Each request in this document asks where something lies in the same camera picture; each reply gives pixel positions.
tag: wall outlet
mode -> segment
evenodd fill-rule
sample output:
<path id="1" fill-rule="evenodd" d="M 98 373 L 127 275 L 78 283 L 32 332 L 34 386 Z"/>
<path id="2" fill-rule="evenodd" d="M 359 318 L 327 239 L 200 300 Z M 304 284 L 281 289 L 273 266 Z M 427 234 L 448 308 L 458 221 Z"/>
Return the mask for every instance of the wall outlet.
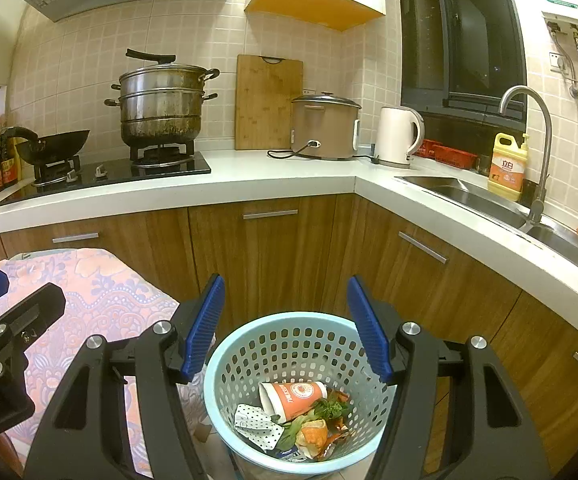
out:
<path id="1" fill-rule="evenodd" d="M 560 72 L 566 74 L 566 63 L 565 57 L 562 54 L 556 54 L 555 52 L 549 52 L 549 63 L 551 65 L 552 72 Z"/>

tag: black glass cooktop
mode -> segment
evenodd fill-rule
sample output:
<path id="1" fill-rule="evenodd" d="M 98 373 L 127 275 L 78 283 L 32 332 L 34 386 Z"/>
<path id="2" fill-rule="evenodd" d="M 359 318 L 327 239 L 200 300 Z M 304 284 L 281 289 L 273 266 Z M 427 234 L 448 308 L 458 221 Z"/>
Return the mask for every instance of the black glass cooktop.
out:
<path id="1" fill-rule="evenodd" d="M 96 170 L 98 174 L 106 172 L 106 175 L 96 176 Z M 0 206 L 13 204 L 37 196 L 62 193 L 74 189 L 83 189 L 85 187 L 106 186 L 107 184 L 119 184 L 121 182 L 130 182 L 132 180 L 145 180 L 148 178 L 162 178 L 166 176 L 202 173 L 211 173 L 211 168 L 199 152 L 196 152 L 195 155 L 188 160 L 164 168 L 137 168 L 128 158 L 109 160 L 107 162 L 98 162 L 97 164 L 83 165 L 76 175 L 71 175 L 69 180 L 72 180 L 72 182 L 63 180 L 61 182 L 46 184 L 44 186 L 34 186 L 33 184 L 24 186 L 15 193 L 12 193 L 5 199 L 1 200 Z"/>

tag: basket rim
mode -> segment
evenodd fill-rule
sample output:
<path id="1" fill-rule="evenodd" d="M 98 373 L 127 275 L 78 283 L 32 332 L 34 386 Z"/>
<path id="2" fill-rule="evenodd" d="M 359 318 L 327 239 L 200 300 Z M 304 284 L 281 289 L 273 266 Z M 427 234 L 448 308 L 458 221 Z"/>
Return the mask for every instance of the basket rim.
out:
<path id="1" fill-rule="evenodd" d="M 329 322 L 343 324 L 347 328 L 356 330 L 355 323 L 353 321 L 349 321 L 343 317 L 333 316 L 332 314 L 322 314 L 321 312 L 282 312 L 280 314 L 271 314 L 270 316 L 264 316 L 259 319 L 250 321 L 229 334 L 222 341 L 222 343 L 218 345 L 218 347 L 215 349 L 215 352 L 209 359 L 207 371 L 204 376 L 204 403 L 206 405 L 209 418 L 211 419 L 211 423 L 220 435 L 220 438 L 224 441 L 225 444 L 227 444 L 227 446 L 229 446 L 231 450 L 249 462 L 267 469 L 271 469 L 272 471 L 278 473 L 316 475 L 339 471 L 345 467 L 360 462 L 360 460 L 367 458 L 372 452 L 376 451 L 376 449 L 378 449 L 378 444 L 382 439 L 382 433 L 384 432 L 386 424 L 384 424 L 381 430 L 362 447 L 352 451 L 347 455 L 341 456 L 340 458 L 325 460 L 324 462 L 317 463 L 293 463 L 286 462 L 285 460 L 280 460 L 278 458 L 273 458 L 249 446 L 249 444 L 240 438 L 239 434 L 237 434 L 235 430 L 231 429 L 231 427 L 224 421 L 222 415 L 220 414 L 220 409 L 216 400 L 214 384 L 217 376 L 217 363 L 226 353 L 226 349 L 230 348 L 233 343 L 235 343 L 240 338 L 240 336 L 249 332 L 251 329 L 262 327 L 267 323 L 275 322 L 279 319 L 286 319 L 288 317 L 292 319 L 301 317 L 307 320 L 326 320 Z"/>

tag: electric kettle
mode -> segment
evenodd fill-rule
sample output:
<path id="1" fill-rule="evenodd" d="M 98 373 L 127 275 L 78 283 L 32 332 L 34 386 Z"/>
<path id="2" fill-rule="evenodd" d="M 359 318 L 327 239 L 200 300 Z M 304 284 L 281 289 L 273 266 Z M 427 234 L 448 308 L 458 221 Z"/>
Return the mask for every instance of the electric kettle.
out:
<path id="1" fill-rule="evenodd" d="M 417 135 L 412 143 L 414 125 L 417 127 Z M 394 168 L 408 168 L 409 155 L 418 150 L 423 140 L 424 119 L 418 112 L 405 106 L 382 108 L 374 150 L 377 163 Z"/>

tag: kitchen sink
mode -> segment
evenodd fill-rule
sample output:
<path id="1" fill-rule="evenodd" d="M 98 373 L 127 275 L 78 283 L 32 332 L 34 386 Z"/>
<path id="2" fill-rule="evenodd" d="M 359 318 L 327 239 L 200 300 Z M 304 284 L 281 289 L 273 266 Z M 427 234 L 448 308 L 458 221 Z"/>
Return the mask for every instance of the kitchen sink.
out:
<path id="1" fill-rule="evenodd" d="M 528 208 L 458 178 L 400 176 L 397 179 L 423 187 L 451 202 L 509 225 L 578 266 L 578 233 L 547 216 L 542 216 L 540 224 L 527 224 Z"/>

